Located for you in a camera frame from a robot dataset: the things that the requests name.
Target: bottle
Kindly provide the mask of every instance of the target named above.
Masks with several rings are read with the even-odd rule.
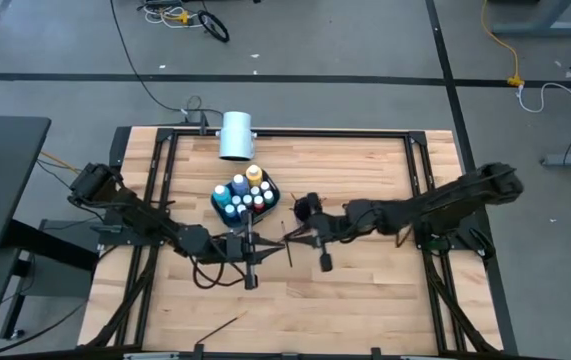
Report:
[[[263,193],[265,193],[266,191],[269,191],[270,188],[271,188],[271,186],[269,186],[269,183],[267,181],[263,181],[261,183],[261,191]]]
[[[274,202],[274,193],[272,193],[271,190],[267,190],[265,191],[265,194],[263,194],[263,198],[265,200],[265,204],[272,204]]]
[[[234,175],[232,179],[232,189],[234,189],[234,194],[238,196],[243,196],[249,194],[249,183],[247,178],[241,174]]]
[[[260,213],[265,209],[265,202],[263,201],[263,197],[258,195],[254,197],[254,211]]]
[[[236,206],[234,205],[225,206],[225,215],[230,219],[236,217]]]
[[[243,204],[247,206],[248,209],[252,207],[252,203],[252,195],[243,196]]]
[[[232,202],[232,194],[230,194],[227,186],[217,185],[214,188],[214,200],[221,209],[224,209],[225,205],[229,205]]]
[[[247,168],[245,175],[249,181],[249,186],[261,186],[261,182],[263,182],[263,170],[261,168],[252,165]]]

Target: gray floor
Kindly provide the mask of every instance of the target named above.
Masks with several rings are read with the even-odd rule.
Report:
[[[211,1],[230,28],[223,45],[200,30],[148,24],[135,0],[115,0],[125,39],[141,73],[442,76],[422,1]],[[510,53],[482,32],[481,1],[437,0],[456,78],[504,79]],[[532,16],[536,7],[490,5],[490,21]],[[566,14],[571,20],[571,9]],[[525,79],[566,79],[571,38],[511,40]],[[130,74],[106,0],[14,0],[0,23],[0,72]],[[444,87],[364,84],[153,83],[161,101],[179,106],[197,94],[205,106],[241,110],[257,126],[454,129]],[[547,93],[532,115],[513,89],[458,89],[476,162],[518,168],[526,191],[513,205],[489,209],[508,305],[525,355],[571,359],[571,170],[538,165],[571,139],[571,96]],[[530,107],[537,89],[525,91]],[[128,82],[2,82],[0,115],[47,116],[45,150],[82,166],[107,160],[114,128],[182,119]],[[67,173],[61,172],[66,180]],[[84,219],[67,192],[36,169],[17,218]],[[33,298],[19,324],[33,333],[74,308],[78,299]],[[17,352],[73,346],[82,313]]]

